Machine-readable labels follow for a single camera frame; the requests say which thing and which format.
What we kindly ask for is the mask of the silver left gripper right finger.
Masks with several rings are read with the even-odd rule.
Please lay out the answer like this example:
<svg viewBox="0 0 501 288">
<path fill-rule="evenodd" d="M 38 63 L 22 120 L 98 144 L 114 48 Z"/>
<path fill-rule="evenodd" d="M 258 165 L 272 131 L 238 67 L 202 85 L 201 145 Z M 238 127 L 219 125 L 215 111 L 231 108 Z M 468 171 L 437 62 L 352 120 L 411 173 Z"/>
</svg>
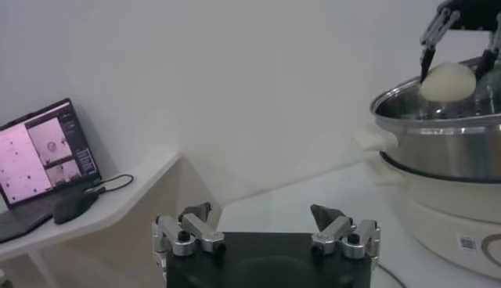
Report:
<svg viewBox="0 0 501 288">
<path fill-rule="evenodd" d="M 312 248 L 322 256 L 339 250 L 351 260 L 380 259 L 380 226 L 373 219 L 358 224 L 338 209 L 317 204 L 310 206 L 318 232 L 311 235 Z"/>
</svg>

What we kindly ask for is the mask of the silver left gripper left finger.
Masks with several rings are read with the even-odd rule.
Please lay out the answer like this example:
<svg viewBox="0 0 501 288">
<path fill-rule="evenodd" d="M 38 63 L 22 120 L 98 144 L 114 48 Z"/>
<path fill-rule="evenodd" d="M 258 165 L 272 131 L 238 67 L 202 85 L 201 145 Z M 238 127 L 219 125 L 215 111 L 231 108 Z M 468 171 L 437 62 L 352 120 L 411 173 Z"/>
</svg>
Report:
<svg viewBox="0 0 501 288">
<path fill-rule="evenodd" d="M 187 207 L 177 218 L 157 216 L 152 223 L 153 252 L 163 256 L 169 252 L 177 257 L 188 257 L 197 246 L 203 252 L 225 253 L 225 234 L 207 224 L 212 210 L 210 203 Z"/>
</svg>

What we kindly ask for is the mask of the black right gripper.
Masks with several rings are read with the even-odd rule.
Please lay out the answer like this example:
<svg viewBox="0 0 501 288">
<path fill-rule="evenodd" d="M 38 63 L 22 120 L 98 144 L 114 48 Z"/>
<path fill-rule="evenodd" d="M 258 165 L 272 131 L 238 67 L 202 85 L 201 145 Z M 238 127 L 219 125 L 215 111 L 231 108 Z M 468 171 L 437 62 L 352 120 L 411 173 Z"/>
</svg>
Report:
<svg viewBox="0 0 501 288">
<path fill-rule="evenodd" d="M 448 0 L 437 7 L 437 14 L 420 38 L 420 83 L 427 77 L 436 45 L 451 30 L 495 31 L 475 70 L 480 81 L 494 66 L 500 50 L 500 0 Z"/>
</svg>

